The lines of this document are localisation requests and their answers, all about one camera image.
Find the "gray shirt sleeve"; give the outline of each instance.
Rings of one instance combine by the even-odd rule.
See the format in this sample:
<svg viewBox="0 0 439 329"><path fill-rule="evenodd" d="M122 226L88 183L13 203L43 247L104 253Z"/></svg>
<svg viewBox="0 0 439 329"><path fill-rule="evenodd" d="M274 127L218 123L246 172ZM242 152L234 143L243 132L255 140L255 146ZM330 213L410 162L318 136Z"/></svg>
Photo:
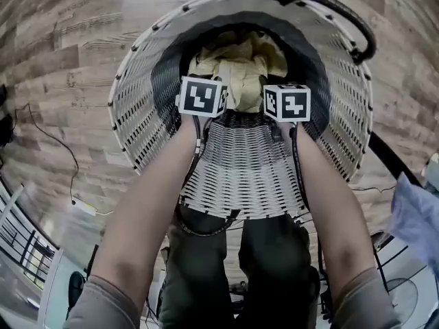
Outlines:
<svg viewBox="0 0 439 329"><path fill-rule="evenodd" d="M140 313L118 288L90 276L63 329L137 329Z"/></svg>
<svg viewBox="0 0 439 329"><path fill-rule="evenodd" d="M342 290L331 329L397 329L400 322L375 268L364 271Z"/></svg>

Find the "dark pants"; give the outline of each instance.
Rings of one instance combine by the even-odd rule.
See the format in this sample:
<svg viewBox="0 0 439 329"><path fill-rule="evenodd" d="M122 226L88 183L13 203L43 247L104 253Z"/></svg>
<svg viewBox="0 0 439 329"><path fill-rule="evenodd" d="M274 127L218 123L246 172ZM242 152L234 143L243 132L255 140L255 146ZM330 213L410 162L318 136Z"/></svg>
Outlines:
<svg viewBox="0 0 439 329"><path fill-rule="evenodd" d="M223 219L184 210L188 226L214 230ZM319 280L309 236L288 215L244 223L239 266L248 277L244 309L233 319L224 271L226 233L200 237L169 231L167 279L160 321L169 328L313 328Z"/></svg>

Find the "white woven basket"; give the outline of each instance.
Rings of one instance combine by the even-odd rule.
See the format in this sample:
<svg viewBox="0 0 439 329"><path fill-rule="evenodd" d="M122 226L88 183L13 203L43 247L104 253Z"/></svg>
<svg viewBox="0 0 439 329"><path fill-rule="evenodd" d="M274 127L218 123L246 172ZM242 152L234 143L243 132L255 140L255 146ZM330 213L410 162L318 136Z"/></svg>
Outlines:
<svg viewBox="0 0 439 329"><path fill-rule="evenodd" d="M367 29L335 0L193 0L145 31L121 63L108 102L116 138L136 172L179 125L173 109L187 50L213 29L245 23L270 33L289 50L287 58L294 55L296 65L289 69L300 70L311 89L305 129L348 181L372 129L370 71L362 60L375 50L360 53L328 6ZM212 124L180 203L223 218L233 210L238 219L303 213L293 158L283 141L273 139L270 122L262 114L226 111Z"/></svg>

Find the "light blue fabric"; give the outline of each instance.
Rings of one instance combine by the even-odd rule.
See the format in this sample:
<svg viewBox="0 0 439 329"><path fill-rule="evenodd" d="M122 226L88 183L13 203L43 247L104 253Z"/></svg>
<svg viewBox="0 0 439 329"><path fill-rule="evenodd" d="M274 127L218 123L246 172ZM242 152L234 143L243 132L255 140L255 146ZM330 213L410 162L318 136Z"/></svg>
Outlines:
<svg viewBox="0 0 439 329"><path fill-rule="evenodd" d="M390 233L413 247L439 280L439 199L402 173L392 200Z"/></svg>

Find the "person's right arm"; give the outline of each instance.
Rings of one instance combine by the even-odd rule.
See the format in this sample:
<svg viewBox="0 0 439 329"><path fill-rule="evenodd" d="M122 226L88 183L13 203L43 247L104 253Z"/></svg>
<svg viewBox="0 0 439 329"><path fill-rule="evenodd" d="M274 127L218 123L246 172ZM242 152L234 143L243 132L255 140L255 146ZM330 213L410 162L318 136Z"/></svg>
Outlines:
<svg viewBox="0 0 439 329"><path fill-rule="evenodd" d="M283 127L282 131L284 138L289 138L288 129ZM298 126L297 150L309 210L336 301L351 280L375 267L372 242L357 198L302 125Z"/></svg>

